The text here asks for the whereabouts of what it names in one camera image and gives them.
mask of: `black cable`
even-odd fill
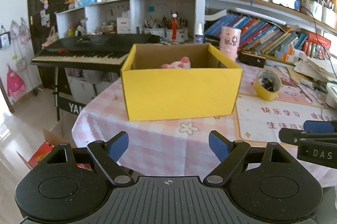
[[[328,56],[329,61],[330,61],[330,64],[331,64],[331,68],[332,68],[332,70],[334,71],[335,77],[336,77],[336,79],[337,79],[337,74],[336,74],[336,72],[335,72],[335,69],[334,69],[334,66],[333,66],[333,64],[332,64],[331,58],[330,58],[328,52],[326,51],[325,47],[323,46],[323,44],[322,44],[322,43],[320,42],[320,40],[318,39],[318,35],[317,35],[317,27],[316,27],[316,19],[314,18],[314,15],[312,14],[312,12],[311,12],[308,8],[306,8],[306,7],[302,6],[302,5],[301,5],[300,7],[306,9],[307,11],[309,11],[309,13],[311,14],[312,18],[314,19],[316,39],[317,39],[317,41],[320,43],[320,45],[323,47],[323,49],[324,49],[326,55]]]

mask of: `gray ribbed plate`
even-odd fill
[[[197,177],[140,177],[115,189],[95,213],[73,224],[263,224],[239,211],[218,188]],[[317,224],[307,219],[298,224]],[[35,224],[28,219],[22,224]]]

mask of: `pink checkered tablecloth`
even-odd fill
[[[240,94],[243,97],[256,96],[251,82],[260,68],[241,65],[244,68],[244,76]],[[279,76],[286,77],[277,68],[270,69]],[[320,106],[314,94],[308,92],[304,86],[299,88],[306,94],[304,98],[311,105]],[[283,97],[282,101],[289,102],[290,105],[301,103],[301,91],[295,96],[290,94],[291,97]],[[72,136],[78,147],[86,147],[92,141],[108,141],[120,131],[126,131],[129,135],[129,147],[119,160],[121,165],[144,175],[199,175],[203,179],[220,163],[209,148],[209,132],[216,130],[230,141],[234,141],[238,138],[235,134],[239,127],[238,114],[235,110],[230,116],[130,122],[127,118],[122,82],[119,79],[82,110],[72,129]],[[296,156],[295,146],[286,149]],[[337,170],[306,162],[302,164],[322,186],[337,185]]]

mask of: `yellow box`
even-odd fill
[[[192,69],[160,68],[185,56]],[[121,70],[129,120],[230,115],[242,74],[210,44],[134,44]]]

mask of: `roll of tape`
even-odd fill
[[[273,84],[273,92],[266,90],[262,86],[262,80],[268,79]],[[257,74],[253,87],[259,96],[266,101],[273,101],[281,90],[282,83],[279,76],[271,70],[263,70]]]

